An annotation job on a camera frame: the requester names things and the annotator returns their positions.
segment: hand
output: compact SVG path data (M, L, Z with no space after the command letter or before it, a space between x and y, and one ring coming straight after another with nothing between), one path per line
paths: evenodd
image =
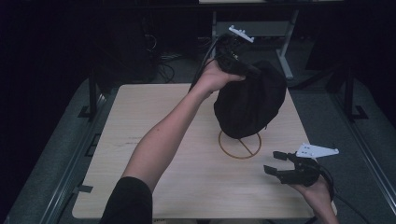
M312 186L290 185L299 191L306 202L314 210L315 216L322 223L338 223L337 217L332 210L332 200L330 198L329 187L323 176Z
M230 81L245 80L245 77L221 71L216 60L209 59L207 63L201 77L193 88L193 90L203 92L205 97L208 97L214 91L220 90Z

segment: person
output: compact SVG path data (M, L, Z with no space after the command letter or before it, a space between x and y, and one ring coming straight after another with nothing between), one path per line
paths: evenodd
M221 71L215 60L208 61L195 86L137 144L107 201L100 223L152 223L152 192L177 153L201 103L228 82L244 79ZM310 188L292 187L303 194L323 223L337 223L321 179Z

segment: white bracket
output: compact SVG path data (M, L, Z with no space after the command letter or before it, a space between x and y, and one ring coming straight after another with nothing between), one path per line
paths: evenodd
M236 35L241 36L242 38L246 39L248 42L253 43L254 37L248 37L248 35L245 34L246 31L244 30L236 30L234 29L233 25L228 28L231 32L233 32Z
M303 143L297 150L296 156L301 158L318 158L338 154L337 148L317 147Z

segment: black tape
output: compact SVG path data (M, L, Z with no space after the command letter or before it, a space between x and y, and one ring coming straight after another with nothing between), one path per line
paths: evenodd
M92 186L81 185L80 187L78 187L79 192L85 192L85 193L91 193L92 189L93 189Z

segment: wooden table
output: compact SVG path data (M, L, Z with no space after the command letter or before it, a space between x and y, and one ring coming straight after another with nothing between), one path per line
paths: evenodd
M190 84L125 85L118 92L101 139L73 209L77 218L100 218L106 202L136 144L187 93ZM292 218L311 217L302 196L263 165L293 169L290 161L275 160L273 151L295 152L308 143L289 92L279 114L262 130L262 149L246 160L226 155L219 147L220 127L214 115L213 93L201 106L178 153L153 193L154 218ZM258 146L257 135L243 139ZM238 140L222 136L233 150Z

